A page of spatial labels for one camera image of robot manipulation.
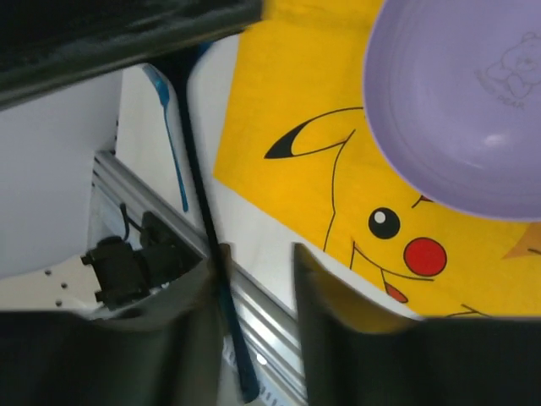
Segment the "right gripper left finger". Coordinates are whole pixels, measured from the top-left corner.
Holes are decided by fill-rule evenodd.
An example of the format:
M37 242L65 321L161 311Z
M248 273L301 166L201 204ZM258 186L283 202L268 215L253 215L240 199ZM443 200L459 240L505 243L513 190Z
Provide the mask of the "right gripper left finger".
M224 326L208 260L108 310L75 257L1 281L4 405L213 405Z

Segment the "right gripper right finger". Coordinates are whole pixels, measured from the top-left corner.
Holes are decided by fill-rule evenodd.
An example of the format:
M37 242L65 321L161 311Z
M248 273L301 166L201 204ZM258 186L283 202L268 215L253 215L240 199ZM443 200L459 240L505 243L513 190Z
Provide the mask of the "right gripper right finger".
M400 316L299 243L292 272L309 404L539 404L539 319Z

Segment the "yellow pikachu cloth placemat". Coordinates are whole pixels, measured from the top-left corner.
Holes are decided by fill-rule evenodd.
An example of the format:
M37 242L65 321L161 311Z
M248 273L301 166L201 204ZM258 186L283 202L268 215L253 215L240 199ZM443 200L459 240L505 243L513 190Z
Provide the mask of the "yellow pikachu cloth placemat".
M239 39L216 179L379 304L433 316L538 315L540 226L444 208L377 148L361 77L380 6L268 2Z

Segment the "blue metallic fork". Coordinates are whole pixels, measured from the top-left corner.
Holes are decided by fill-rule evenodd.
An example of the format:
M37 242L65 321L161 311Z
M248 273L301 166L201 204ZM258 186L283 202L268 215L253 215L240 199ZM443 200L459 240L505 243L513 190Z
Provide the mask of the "blue metallic fork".
M189 211L189 200L183 181L180 158L182 155L182 128L176 93L170 81L153 65L144 64L143 71L153 85L163 111L163 120L172 153L181 205L184 213Z

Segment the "purple plastic plate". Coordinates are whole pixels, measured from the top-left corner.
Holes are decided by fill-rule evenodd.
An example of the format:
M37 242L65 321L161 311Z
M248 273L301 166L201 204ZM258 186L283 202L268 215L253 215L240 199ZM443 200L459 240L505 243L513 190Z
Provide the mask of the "purple plastic plate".
M386 1L363 104L387 161L474 216L540 218L540 4Z

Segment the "blue metallic spoon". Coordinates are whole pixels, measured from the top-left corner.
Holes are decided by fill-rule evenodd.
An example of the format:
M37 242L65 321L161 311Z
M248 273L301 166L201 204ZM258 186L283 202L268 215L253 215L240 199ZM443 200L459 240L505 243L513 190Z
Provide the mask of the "blue metallic spoon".
M205 180L197 153L189 109L189 78L196 64L210 49L211 44L204 42L199 45L185 47L179 51L168 53L154 58L150 64L160 73L164 74L175 91L178 103L178 116L180 119L184 149L189 162L189 168L194 183L199 213L204 225L207 244L210 250L210 259L216 272L218 282L221 310L232 338L234 354L237 362L238 385L245 404L253 402L260 394L260 386L253 362L250 358L238 313L233 302L230 279L227 273L227 262L221 251L216 225L212 216L210 202L208 201Z

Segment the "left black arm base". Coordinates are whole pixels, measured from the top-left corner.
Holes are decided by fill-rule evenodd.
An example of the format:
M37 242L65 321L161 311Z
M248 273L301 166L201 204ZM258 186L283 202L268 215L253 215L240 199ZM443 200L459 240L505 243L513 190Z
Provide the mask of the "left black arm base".
M100 240L81 256L91 266L100 289L96 301L116 310L139 301L179 279L202 261L159 217L146 211L142 223L128 216L125 203L119 205L124 235Z

